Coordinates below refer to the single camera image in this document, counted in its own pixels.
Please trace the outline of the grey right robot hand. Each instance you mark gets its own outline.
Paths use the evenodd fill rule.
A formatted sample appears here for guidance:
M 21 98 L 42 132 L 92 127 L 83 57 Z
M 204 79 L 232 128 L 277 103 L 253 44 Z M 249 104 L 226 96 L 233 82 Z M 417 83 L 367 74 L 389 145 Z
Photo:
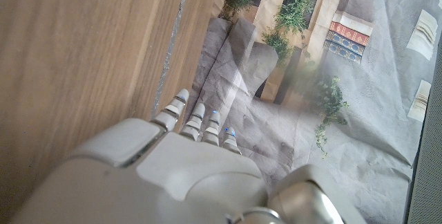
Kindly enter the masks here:
M 197 105 L 174 132 L 182 89 L 152 120 L 126 119 L 78 146 L 13 223 L 362 223 L 326 172 L 305 165 L 269 192 L 220 114 Z

